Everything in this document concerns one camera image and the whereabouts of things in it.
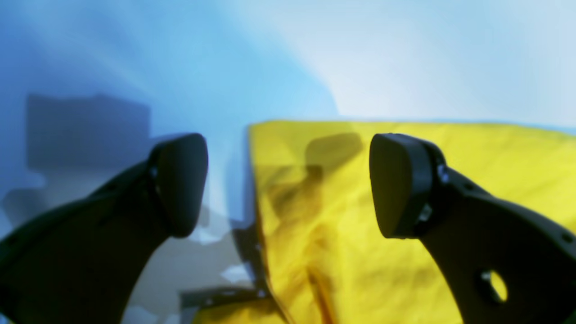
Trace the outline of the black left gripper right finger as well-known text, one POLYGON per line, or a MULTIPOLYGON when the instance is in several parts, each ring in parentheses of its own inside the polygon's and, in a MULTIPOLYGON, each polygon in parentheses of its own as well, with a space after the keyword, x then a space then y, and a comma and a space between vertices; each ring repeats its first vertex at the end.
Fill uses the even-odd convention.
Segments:
POLYGON ((418 239, 465 324, 573 324, 575 236, 448 167, 434 143, 372 138, 369 176, 380 232, 418 239))

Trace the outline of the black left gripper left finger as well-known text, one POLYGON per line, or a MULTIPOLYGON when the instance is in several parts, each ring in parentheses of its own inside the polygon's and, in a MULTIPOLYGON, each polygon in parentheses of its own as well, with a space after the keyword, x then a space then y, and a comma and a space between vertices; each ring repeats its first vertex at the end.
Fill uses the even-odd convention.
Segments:
POLYGON ((203 135, 173 138, 16 229, 1 241, 1 314, 14 324, 119 324, 155 250, 195 229, 207 170, 203 135))

